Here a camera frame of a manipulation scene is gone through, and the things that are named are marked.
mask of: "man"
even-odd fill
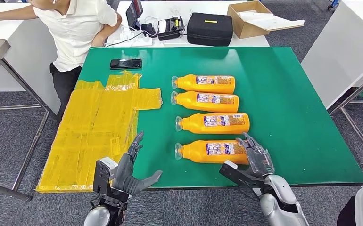
[[[0,12],[0,20],[39,18],[48,27],[57,47],[58,57],[49,70],[61,100],[58,112],[61,120],[89,48],[102,47],[106,38],[119,28],[122,18],[105,0],[29,2],[30,6]]]

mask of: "black case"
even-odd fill
[[[204,46],[228,46],[233,37],[231,16],[193,13],[187,25],[187,41]]]

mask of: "man's arm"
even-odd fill
[[[119,13],[116,13],[117,15],[117,23],[115,26],[111,27],[107,24],[104,24],[104,27],[100,32],[96,34],[96,36],[93,39],[93,42],[91,44],[92,47],[102,47],[104,46],[104,41],[106,38],[108,38],[112,33],[114,33],[122,23],[122,17],[119,15]]]
[[[29,20],[36,19],[33,6],[26,6],[10,11],[0,12],[0,20]]]

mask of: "black pants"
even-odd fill
[[[341,210],[337,219],[337,226],[356,226],[355,223],[355,195],[352,196]]]
[[[49,72],[52,74],[54,81],[54,88],[57,92],[58,98],[61,100],[61,107],[58,112],[58,120],[61,121],[66,105],[69,102],[70,95],[79,78],[82,67],[74,68],[68,72],[60,72],[53,63],[49,66]]]

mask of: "bottle label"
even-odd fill
[[[198,93],[197,102],[214,104],[234,104],[234,97],[230,95]]]
[[[242,114],[204,116],[204,126],[244,125]]]
[[[207,143],[207,155],[219,154],[245,154],[244,148],[237,142],[235,143]]]
[[[196,83],[229,85],[231,84],[231,76],[197,76]]]

